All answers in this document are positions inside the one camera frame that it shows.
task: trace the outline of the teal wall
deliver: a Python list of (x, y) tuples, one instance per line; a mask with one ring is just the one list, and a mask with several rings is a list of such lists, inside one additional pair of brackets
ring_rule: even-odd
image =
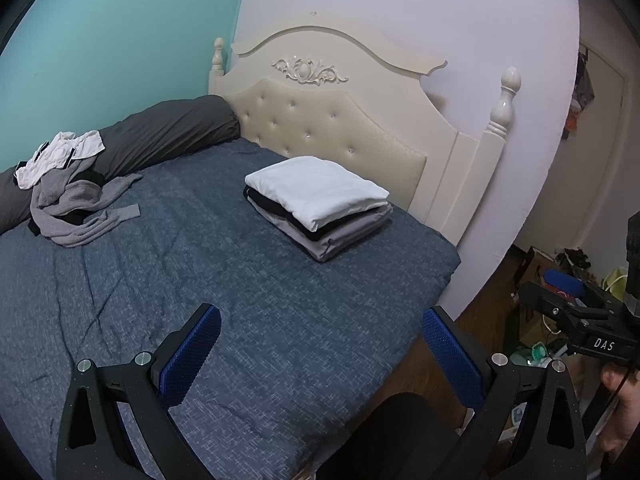
[(36, 0), (0, 55), (0, 171), (59, 131), (207, 92), (240, 0)]

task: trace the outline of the white headboard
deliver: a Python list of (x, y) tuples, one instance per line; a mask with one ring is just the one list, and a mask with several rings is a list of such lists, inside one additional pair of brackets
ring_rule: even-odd
[(231, 104), (243, 137), (284, 156), (334, 160), (458, 243), (513, 120), (515, 68), (476, 139), (456, 131), (420, 87), (446, 60), (401, 50), (359, 23), (312, 12), (276, 24), (232, 45), (238, 59), (226, 75), (223, 47), (217, 38), (209, 93)]

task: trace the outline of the dark gray pillow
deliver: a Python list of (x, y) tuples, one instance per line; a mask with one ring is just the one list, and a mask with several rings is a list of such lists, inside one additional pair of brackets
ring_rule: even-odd
[[(164, 101), (102, 128), (105, 150), (94, 170), (107, 180), (144, 170), (164, 160), (193, 153), (240, 136), (231, 106), (215, 95)], [(0, 234), (29, 217), (31, 190), (14, 182), (14, 169), (0, 174)]]

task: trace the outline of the mattress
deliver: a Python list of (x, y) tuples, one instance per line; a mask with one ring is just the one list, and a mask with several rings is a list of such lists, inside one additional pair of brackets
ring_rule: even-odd
[(395, 208), (386, 227), (316, 262), (242, 196), (246, 174), (280, 160), (238, 139), (148, 168), (115, 203), (139, 204), (141, 217), (80, 248), (25, 223), (0, 236), (0, 416), (44, 479), (74, 364), (153, 351), (200, 303), (220, 309), (222, 334), (170, 413), (216, 478), (291, 478), (402, 359), (455, 248)]

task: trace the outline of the silver screw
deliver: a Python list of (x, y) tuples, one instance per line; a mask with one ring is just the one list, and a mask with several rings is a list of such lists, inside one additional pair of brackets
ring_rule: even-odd
[(551, 367), (556, 371), (556, 372), (564, 372), (566, 370), (566, 365), (558, 360), (558, 359), (554, 359), (553, 361), (551, 361)]
[(497, 364), (498, 366), (504, 366), (509, 362), (509, 359), (505, 354), (494, 354), (491, 356), (491, 361), (493, 361), (494, 364)]
[(144, 366), (151, 361), (151, 354), (149, 352), (140, 352), (136, 355), (135, 361), (137, 365)]
[(89, 361), (89, 359), (82, 359), (82, 361), (80, 361), (78, 363), (78, 371), (79, 372), (85, 372), (89, 368), (91, 368), (91, 361)]

